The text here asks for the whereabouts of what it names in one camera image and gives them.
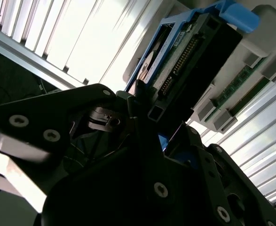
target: black cable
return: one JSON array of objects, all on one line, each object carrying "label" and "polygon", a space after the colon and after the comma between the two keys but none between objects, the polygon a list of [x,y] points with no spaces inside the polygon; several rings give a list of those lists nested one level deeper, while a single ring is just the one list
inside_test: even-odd
[{"label": "black cable", "polygon": [[77,151],[79,151],[80,153],[82,153],[83,155],[85,155],[85,153],[83,152],[83,151],[81,151],[77,146],[75,146],[73,143],[71,143],[71,145],[73,146],[73,147],[75,147],[75,149],[77,150]]},{"label": "black cable", "polygon": [[75,160],[75,158],[76,158],[76,154],[77,154],[77,150],[76,150],[76,147],[77,147],[77,145],[78,145],[78,141],[79,141],[79,139],[78,140],[76,140],[76,143],[75,143],[75,145],[73,146],[73,156],[72,156],[72,158],[70,159],[70,164],[69,164],[69,166],[68,166],[68,169],[67,169],[67,171],[69,171],[70,170],[70,168],[71,168],[71,166],[73,165],[73,162],[74,162],[74,160]]},{"label": "black cable", "polygon": [[79,166],[81,166],[81,167],[84,167],[79,161],[77,161],[76,159],[71,159],[71,158],[69,158],[68,156],[64,156],[64,158],[66,158],[66,159],[68,159],[68,160],[70,160],[70,161],[74,161],[74,162],[76,162]]},{"label": "black cable", "polygon": [[85,143],[84,139],[80,139],[80,140],[81,140],[82,151],[83,151],[84,155],[87,155],[86,143]]},{"label": "black cable", "polygon": [[48,92],[47,92],[47,90],[46,90],[46,88],[45,88],[45,86],[44,86],[44,82],[43,82],[42,79],[40,79],[40,85],[42,86],[43,90],[44,90],[45,93],[47,94]]},{"label": "black cable", "polygon": [[42,79],[37,77],[35,74],[32,73],[32,76],[34,78],[34,80],[36,81],[40,91],[42,92],[42,94],[47,94],[47,91],[45,90],[45,87],[44,87],[44,83],[42,83]]},{"label": "black cable", "polygon": [[11,96],[9,95],[9,93],[7,92],[7,90],[4,89],[2,86],[0,86],[0,89],[1,89],[1,90],[6,94],[6,96],[9,98],[9,102],[11,102],[12,99],[11,99]]},{"label": "black cable", "polygon": [[95,154],[96,154],[97,147],[98,147],[99,142],[100,142],[100,140],[101,140],[101,138],[102,138],[102,136],[103,136],[103,133],[104,133],[104,132],[99,131],[99,134],[98,134],[98,136],[96,137],[96,140],[95,140],[95,142],[94,142],[94,144],[93,144],[93,146],[92,146],[92,148],[91,148],[90,155],[89,155],[89,157],[88,157],[90,161],[93,161],[93,158],[94,158],[94,156],[95,156]]},{"label": "black cable", "polygon": [[36,95],[36,94],[33,94],[33,93],[28,93],[28,94],[26,94],[24,97],[22,97],[22,100],[23,99],[27,99],[27,98],[31,98],[31,97],[37,97],[38,95]]}]

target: white blinds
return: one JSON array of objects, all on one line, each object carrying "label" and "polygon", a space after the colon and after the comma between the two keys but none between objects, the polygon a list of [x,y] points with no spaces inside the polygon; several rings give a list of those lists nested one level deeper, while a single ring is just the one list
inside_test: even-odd
[{"label": "white blinds", "polygon": [[0,30],[75,80],[117,91],[163,1],[0,0]]}]

